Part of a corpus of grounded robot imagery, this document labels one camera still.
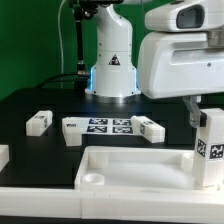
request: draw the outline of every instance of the block with black markers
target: block with black markers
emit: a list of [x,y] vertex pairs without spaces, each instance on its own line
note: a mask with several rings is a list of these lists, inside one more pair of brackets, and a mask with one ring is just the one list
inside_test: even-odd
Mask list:
[[82,145],[82,131],[74,118],[62,119],[62,132],[67,146]]
[[39,111],[26,122],[27,136],[41,136],[52,124],[53,113],[50,110]]
[[141,134],[151,143],[164,142],[165,128],[159,124],[145,116],[133,116],[131,118],[131,122],[135,134]]

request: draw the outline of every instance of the black table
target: black table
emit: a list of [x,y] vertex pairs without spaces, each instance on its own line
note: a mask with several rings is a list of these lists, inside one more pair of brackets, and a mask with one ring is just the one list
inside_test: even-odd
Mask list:
[[[201,107],[221,107],[213,96]],[[25,123],[40,110],[53,112],[53,123],[41,137],[28,137]],[[62,118],[131,118],[147,116],[166,128],[164,143],[151,144],[141,136],[83,135],[80,147],[66,147]],[[0,144],[10,148],[10,162],[0,172],[1,187],[74,188],[74,179],[87,146],[194,148],[195,130],[182,98],[150,100],[144,96],[127,104],[87,100],[74,90],[21,89],[0,102]],[[85,220],[1,217],[0,223],[77,223]]]

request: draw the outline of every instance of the green wall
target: green wall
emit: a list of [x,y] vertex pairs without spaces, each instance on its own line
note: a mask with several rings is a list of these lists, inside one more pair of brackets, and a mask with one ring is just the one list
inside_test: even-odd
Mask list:
[[[144,11],[171,2],[154,0]],[[0,0],[0,99],[13,91],[35,87],[60,73],[57,15],[61,0]],[[133,64],[146,29],[141,5],[119,5],[116,11],[133,25]],[[84,21],[84,56],[90,68],[96,60],[95,21]],[[62,11],[65,72],[76,70],[76,31],[68,4]]]

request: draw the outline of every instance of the white box with marker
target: white box with marker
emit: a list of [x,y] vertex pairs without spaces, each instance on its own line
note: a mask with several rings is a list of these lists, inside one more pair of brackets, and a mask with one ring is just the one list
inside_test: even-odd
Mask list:
[[135,134],[141,134],[151,143],[164,142],[165,128],[145,116],[133,116],[132,128]]
[[27,136],[41,136],[52,124],[53,113],[50,110],[39,111],[26,122]]
[[193,176],[199,188],[217,187],[224,177],[224,111],[202,110],[206,127],[197,128]]
[[62,132],[67,146],[82,145],[82,132],[74,118],[62,119]]

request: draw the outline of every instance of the warning label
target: warning label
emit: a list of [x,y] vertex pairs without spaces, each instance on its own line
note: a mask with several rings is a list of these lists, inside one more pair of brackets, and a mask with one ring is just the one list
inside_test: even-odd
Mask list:
[[109,65],[121,65],[116,54],[111,59]]

